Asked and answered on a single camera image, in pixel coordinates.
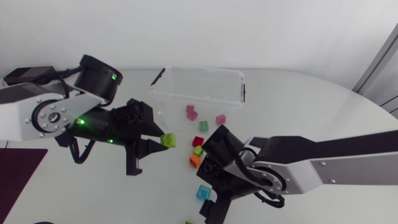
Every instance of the pink block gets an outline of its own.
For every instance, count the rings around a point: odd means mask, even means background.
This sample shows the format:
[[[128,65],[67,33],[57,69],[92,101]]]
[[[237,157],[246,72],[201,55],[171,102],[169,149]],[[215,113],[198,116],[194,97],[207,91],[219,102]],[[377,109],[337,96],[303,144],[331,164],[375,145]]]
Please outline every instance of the pink block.
[[[225,121],[226,121],[226,117],[223,114],[216,117],[216,124],[217,125],[225,124]]]
[[[186,112],[195,111],[195,106],[187,105]]]
[[[191,121],[194,121],[198,118],[198,113],[196,113],[194,111],[189,111],[187,113],[187,118],[190,119]]]

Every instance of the plastic storage box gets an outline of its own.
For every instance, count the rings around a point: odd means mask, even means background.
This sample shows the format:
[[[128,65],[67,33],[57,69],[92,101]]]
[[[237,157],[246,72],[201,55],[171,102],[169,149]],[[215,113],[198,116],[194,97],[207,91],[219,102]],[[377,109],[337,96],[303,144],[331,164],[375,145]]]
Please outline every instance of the plastic storage box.
[[[225,115],[228,124],[243,106],[244,75],[234,70],[171,66],[156,77],[150,95],[157,100],[168,128],[199,132],[199,122],[207,121],[211,134],[218,127],[217,116]],[[193,121],[187,116],[192,105],[198,113]]]

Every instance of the cyan block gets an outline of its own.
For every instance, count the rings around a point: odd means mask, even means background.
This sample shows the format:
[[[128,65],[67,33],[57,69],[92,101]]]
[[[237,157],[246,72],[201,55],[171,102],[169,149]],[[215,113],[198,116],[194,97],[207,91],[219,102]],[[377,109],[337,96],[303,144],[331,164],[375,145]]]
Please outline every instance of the cyan block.
[[[208,131],[209,125],[208,125],[207,121],[200,121],[199,128],[200,128],[200,131]]]
[[[207,200],[210,197],[211,188],[201,185],[197,193],[197,199]]]

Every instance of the table surface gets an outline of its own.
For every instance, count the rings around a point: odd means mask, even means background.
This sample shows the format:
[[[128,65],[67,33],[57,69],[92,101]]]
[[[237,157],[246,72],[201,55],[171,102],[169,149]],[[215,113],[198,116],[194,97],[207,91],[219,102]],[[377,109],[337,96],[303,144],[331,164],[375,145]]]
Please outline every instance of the table surface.
[[[200,184],[189,164],[192,139],[210,135],[167,129],[149,86],[158,70],[122,71],[124,80],[112,107],[135,98],[154,109],[155,122],[177,136],[177,147],[143,158],[141,175],[125,175],[125,150],[97,142],[75,164],[54,139],[10,142],[9,147],[49,152],[21,193],[5,223],[204,223],[196,199]],[[277,70],[243,70],[246,103],[230,120],[230,131],[252,136],[298,135],[313,141],[390,131],[398,120],[341,86]],[[80,139],[83,148],[88,140]],[[249,195],[234,200],[225,223],[397,223],[397,186],[323,185],[302,195],[286,195],[273,208]]]

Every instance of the toy block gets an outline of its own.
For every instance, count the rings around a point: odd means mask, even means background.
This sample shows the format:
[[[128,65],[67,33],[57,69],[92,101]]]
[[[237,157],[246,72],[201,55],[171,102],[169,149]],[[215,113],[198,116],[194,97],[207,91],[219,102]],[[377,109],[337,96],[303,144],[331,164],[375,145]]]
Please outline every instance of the toy block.
[[[191,165],[193,165],[194,168],[197,169],[200,167],[201,159],[197,155],[192,154],[192,156],[189,157],[189,163],[191,163]]]
[[[205,143],[205,139],[204,138],[195,136],[195,138],[193,139],[193,142],[192,142],[192,146],[193,147],[202,146],[203,143]]]
[[[191,111],[195,111],[195,106],[193,106],[193,105],[187,105],[187,108],[185,109],[185,111],[188,113],[188,112],[191,112]]]
[[[199,127],[200,127],[200,131],[208,131],[209,130],[209,125],[208,125],[207,121],[200,121]]]
[[[210,197],[211,188],[201,185],[197,193],[197,199],[207,200]]]
[[[166,147],[175,147],[175,135],[173,133],[164,134],[160,137],[160,143]]]
[[[197,155],[198,157],[201,157],[201,155],[203,155],[203,149],[201,148],[201,146],[197,146],[197,147],[195,147],[195,150],[193,151],[193,153],[195,155]]]
[[[216,117],[216,124],[217,125],[225,124],[225,120],[226,120],[225,115],[221,114],[221,115]]]
[[[190,119],[191,121],[194,121],[198,118],[198,113],[195,111],[189,111],[187,112],[187,118]]]

